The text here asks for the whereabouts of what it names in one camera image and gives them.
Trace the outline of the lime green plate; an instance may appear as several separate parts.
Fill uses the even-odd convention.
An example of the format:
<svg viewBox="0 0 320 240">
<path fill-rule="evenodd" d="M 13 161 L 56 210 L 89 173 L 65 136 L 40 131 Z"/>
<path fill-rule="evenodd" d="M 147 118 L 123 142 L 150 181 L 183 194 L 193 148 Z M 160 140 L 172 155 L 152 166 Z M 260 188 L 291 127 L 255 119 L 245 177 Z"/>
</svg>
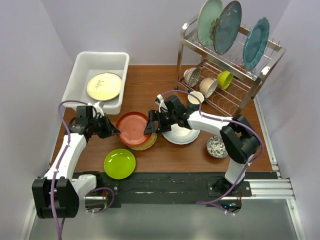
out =
<svg viewBox="0 0 320 240">
<path fill-rule="evenodd" d="M 122 180 L 129 177 L 135 170 L 136 158 L 124 148 L 111 151 L 104 160 L 104 171 L 112 179 Z"/>
</svg>

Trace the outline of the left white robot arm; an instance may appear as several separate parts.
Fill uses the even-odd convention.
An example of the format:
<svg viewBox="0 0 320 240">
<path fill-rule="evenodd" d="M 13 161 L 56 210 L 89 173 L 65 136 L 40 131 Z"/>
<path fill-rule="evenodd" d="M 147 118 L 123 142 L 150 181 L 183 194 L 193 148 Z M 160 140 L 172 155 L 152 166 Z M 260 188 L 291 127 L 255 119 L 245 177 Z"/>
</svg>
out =
<svg viewBox="0 0 320 240">
<path fill-rule="evenodd" d="M 99 172 L 83 172 L 73 180 L 75 167 L 92 136 L 105 139 L 120 134 L 98 104 L 77 106 L 76 116 L 64 126 L 66 131 L 56 159 L 31 187 L 36 213 L 41 219 L 74 218 L 87 194 L 99 196 L 103 192 Z"/>
</svg>

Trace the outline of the cream leaf pattern plate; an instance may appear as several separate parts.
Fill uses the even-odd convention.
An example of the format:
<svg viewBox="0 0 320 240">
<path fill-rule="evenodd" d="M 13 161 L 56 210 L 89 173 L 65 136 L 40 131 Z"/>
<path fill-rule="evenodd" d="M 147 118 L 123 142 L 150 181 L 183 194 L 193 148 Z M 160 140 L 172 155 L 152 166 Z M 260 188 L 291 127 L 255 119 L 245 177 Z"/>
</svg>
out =
<svg viewBox="0 0 320 240">
<path fill-rule="evenodd" d="M 87 84 L 88 95 L 97 101 L 109 101 L 120 94 L 122 79 L 115 73 L 101 73 Z"/>
</svg>

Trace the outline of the woven bamboo plate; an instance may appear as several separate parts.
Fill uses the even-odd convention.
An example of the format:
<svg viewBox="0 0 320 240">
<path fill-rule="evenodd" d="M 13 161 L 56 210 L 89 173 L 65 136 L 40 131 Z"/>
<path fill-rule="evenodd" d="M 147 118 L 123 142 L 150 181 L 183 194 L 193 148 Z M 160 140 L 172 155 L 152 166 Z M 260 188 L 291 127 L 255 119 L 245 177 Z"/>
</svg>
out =
<svg viewBox="0 0 320 240">
<path fill-rule="evenodd" d="M 150 135 L 150 138 L 147 142 L 143 143 L 143 144 L 140 144 L 140 145 L 136 145 L 136 146 L 131 146 L 131 145 L 128 145 L 128 147 L 132 150 L 135 150 L 135 151 L 144 151 L 144 150 L 147 150 L 149 148 L 151 148 L 156 140 L 157 140 L 157 134 L 156 133 L 152 133 Z"/>
</svg>

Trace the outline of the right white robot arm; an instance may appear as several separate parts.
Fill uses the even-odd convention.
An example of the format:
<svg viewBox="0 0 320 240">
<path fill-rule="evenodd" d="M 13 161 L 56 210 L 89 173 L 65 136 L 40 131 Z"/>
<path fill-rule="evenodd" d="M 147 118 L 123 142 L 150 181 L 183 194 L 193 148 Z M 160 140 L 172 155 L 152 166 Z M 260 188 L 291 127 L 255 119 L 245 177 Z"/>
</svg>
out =
<svg viewBox="0 0 320 240">
<path fill-rule="evenodd" d="M 164 104 L 164 111 L 148 112 L 144 134 L 170 132 L 172 126 L 177 124 L 185 129 L 200 130 L 221 137 L 230 161 L 224 177 L 213 186 L 223 196 L 235 196 L 241 190 L 240 183 L 247 168 L 258 157 L 258 148 L 263 148 L 262 139 L 248 120 L 241 114 L 222 117 L 203 113 L 200 109 L 187 109 L 176 95 L 163 98 L 159 94 L 156 102 Z"/>
</svg>

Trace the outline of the red round plate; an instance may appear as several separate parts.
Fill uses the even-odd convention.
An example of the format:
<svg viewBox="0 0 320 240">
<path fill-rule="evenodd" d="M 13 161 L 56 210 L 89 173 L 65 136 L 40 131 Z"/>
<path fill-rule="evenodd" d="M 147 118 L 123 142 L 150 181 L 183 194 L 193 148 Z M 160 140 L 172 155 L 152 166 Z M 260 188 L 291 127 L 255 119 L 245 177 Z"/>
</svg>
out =
<svg viewBox="0 0 320 240">
<path fill-rule="evenodd" d="M 147 127 L 148 117 L 137 111 L 127 112 L 116 123 L 120 131 L 118 139 L 128 146 L 139 146 L 146 143 L 151 135 L 144 134 Z"/>
</svg>

